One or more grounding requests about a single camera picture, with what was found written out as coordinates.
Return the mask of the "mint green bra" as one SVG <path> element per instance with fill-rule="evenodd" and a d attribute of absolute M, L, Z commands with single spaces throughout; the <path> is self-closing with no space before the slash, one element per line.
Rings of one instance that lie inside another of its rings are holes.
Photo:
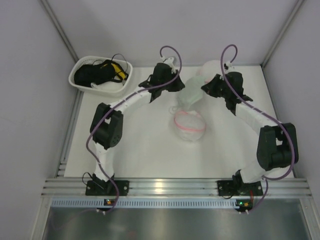
<path fill-rule="evenodd" d="M 201 87 L 205 84 L 205 77 L 196 75 L 188 79 L 185 83 L 185 88 L 178 92 L 175 106 L 169 108 L 171 114 L 177 111 L 190 112 L 194 110 L 194 105 L 204 96 L 204 91 Z"/>

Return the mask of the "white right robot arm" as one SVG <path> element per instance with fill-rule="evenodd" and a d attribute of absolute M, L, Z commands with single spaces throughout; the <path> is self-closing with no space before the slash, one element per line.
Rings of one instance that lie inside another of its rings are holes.
<path fill-rule="evenodd" d="M 253 99 L 244 93 L 243 81 L 240 72 L 231 71 L 216 74 L 201 89 L 211 97 L 223 98 L 226 108 L 258 135 L 256 159 L 237 171 L 242 182 L 251 184 L 274 171 L 286 169 L 279 176 L 283 179 L 299 161 L 296 127 L 254 107 Z"/>

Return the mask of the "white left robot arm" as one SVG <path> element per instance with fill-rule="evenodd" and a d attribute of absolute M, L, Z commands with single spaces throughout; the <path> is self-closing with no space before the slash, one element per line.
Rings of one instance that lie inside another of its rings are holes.
<path fill-rule="evenodd" d="M 153 73 L 132 93 L 110 104 L 100 103 L 95 111 L 90 135 L 86 142 L 87 150 L 96 160 L 93 177 L 107 183 L 114 176 L 114 148 L 123 135 L 124 116 L 132 114 L 138 108 L 152 103 L 161 96 L 163 91 L 179 92 L 185 85 L 180 78 L 182 67 L 175 69 L 173 64 L 160 62 Z M 94 143 L 95 150 L 89 147 L 89 141 Z"/>

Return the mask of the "white mesh laundry bag front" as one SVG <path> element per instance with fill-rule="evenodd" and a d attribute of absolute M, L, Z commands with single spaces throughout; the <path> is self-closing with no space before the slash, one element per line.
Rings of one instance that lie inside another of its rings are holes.
<path fill-rule="evenodd" d="M 197 111 L 178 111 L 173 117 L 176 134 L 185 141 L 196 142 L 206 131 L 206 122 Z"/>

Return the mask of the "white plastic laundry basket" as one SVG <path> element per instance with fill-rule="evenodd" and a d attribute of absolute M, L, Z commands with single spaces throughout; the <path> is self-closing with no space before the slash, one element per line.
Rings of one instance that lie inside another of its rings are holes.
<path fill-rule="evenodd" d="M 95 95 L 101 95 L 101 96 L 109 96 L 109 97 L 120 97 L 124 94 L 125 90 L 128 88 L 129 83 L 131 81 L 131 78 L 133 76 L 133 66 L 131 63 L 129 63 L 128 61 L 128 79 L 126 81 L 124 81 L 123 83 L 114 83 L 114 82 L 107 82 L 107 83 L 103 83 L 101 85 L 96 85 L 96 84 L 91 84 L 92 87 L 85 87 L 85 86 L 81 86 L 81 85 L 76 85 L 74 82 L 74 76 L 75 76 L 75 72 L 83 65 L 85 64 L 92 64 L 95 60 L 96 62 L 94 63 L 99 64 L 101 63 L 101 60 L 110 60 L 111 58 L 106 58 L 106 57 L 100 57 L 100 56 L 85 56 L 83 58 L 81 58 L 80 60 L 78 60 L 78 62 L 74 65 L 73 69 L 71 70 L 71 73 L 68 77 L 68 81 L 69 83 L 73 86 L 78 88 L 80 91 L 82 92 L 86 92 L 86 93 L 92 93 Z M 116 59 L 114 57 L 113 59 L 115 62 L 119 63 L 123 69 L 126 69 L 126 63 L 124 61 L 124 59 L 120 60 L 120 59 Z"/>

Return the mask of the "yellow black garment in basket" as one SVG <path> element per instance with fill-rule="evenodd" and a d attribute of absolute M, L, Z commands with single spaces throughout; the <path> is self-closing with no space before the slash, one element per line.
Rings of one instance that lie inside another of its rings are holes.
<path fill-rule="evenodd" d="M 122 66 L 114 61 L 104 63 L 101 68 L 107 72 L 110 76 L 109 79 L 113 82 L 119 83 L 125 81 L 128 77 Z"/>

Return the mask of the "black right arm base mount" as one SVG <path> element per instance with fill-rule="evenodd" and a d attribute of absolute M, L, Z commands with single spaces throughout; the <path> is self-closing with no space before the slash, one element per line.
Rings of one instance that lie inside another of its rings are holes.
<path fill-rule="evenodd" d="M 220 197 L 259 197 L 264 194 L 260 181 L 254 183 L 239 183 L 235 180 L 218 180 L 217 189 Z"/>

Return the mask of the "aluminium corner post right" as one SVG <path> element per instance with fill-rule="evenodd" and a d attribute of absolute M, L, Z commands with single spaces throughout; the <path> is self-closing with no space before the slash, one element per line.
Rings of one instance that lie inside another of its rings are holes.
<path fill-rule="evenodd" d="M 302 9 L 303 5 L 305 4 L 306 0 L 296 0 L 294 2 L 294 5 L 292 9 L 290 10 L 288 16 L 285 18 L 284 23 L 281 25 L 281 28 L 276 35 L 275 39 L 273 40 L 272 44 L 268 48 L 260 66 L 262 69 L 265 69 L 267 64 L 269 63 L 270 59 L 274 55 L 275 51 L 281 44 L 282 40 L 284 39 L 286 33 L 290 29 L 291 25 L 295 21 L 295 18 L 297 17 L 298 13 Z"/>

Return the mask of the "aluminium corner post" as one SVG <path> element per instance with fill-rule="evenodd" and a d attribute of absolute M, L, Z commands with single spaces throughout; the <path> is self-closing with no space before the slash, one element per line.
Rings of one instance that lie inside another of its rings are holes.
<path fill-rule="evenodd" d="M 274 55 L 275 51 L 281 44 L 282 40 L 284 39 L 286 33 L 290 29 L 291 25 L 295 21 L 295 18 L 297 17 L 298 13 L 302 9 L 303 5 L 305 4 L 306 0 L 296 0 L 294 2 L 294 5 L 292 9 L 290 10 L 288 16 L 285 18 L 284 23 L 281 25 L 281 28 L 276 35 L 275 39 L 273 40 L 272 44 L 268 48 L 260 66 L 262 69 L 265 69 L 267 64 L 269 63 L 270 59 Z"/>
<path fill-rule="evenodd" d="M 48 16 L 49 20 L 53 24 L 54 28 L 56 29 L 60 39 L 62 40 L 64 46 L 66 47 L 69 55 L 71 56 L 72 60 L 76 63 L 79 60 L 79 57 L 72 46 L 62 24 L 60 23 L 55 11 L 53 10 L 50 2 L 48 0 L 39 0 L 38 1 L 41 7 L 43 8 L 45 14 Z"/>

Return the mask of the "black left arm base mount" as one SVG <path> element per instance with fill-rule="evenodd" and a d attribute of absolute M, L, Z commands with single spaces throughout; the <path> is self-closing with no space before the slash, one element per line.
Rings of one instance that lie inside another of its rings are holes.
<path fill-rule="evenodd" d="M 130 182 L 128 180 L 114 180 L 115 185 L 118 188 L 118 194 L 116 187 L 109 181 L 104 181 L 96 177 L 95 174 L 91 177 L 86 184 L 85 195 L 86 196 L 127 196 L 129 192 Z"/>

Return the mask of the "aluminium corner post left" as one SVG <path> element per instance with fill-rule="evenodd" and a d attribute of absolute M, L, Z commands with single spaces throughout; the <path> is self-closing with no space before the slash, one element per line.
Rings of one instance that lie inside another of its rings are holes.
<path fill-rule="evenodd" d="M 62 40 L 64 46 L 66 47 L 69 55 L 71 56 L 72 60 L 76 63 L 79 60 L 79 57 L 72 46 L 62 24 L 60 23 L 55 11 L 53 10 L 50 2 L 48 0 L 39 0 L 38 1 L 41 7 L 43 8 L 45 14 L 48 16 L 49 20 L 53 24 L 54 28 L 56 29 L 60 39 Z"/>

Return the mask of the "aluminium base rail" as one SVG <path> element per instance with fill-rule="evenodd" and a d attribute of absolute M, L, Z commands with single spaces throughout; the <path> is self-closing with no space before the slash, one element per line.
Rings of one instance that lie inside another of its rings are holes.
<path fill-rule="evenodd" d="M 82 197 L 88 178 L 49 178 L 41 191 L 43 197 Z M 128 178 L 128 186 L 119 186 L 131 198 L 220 198 L 218 178 Z M 264 181 L 259 190 L 267 190 L 267 199 L 310 199 L 312 193 L 304 178 Z"/>

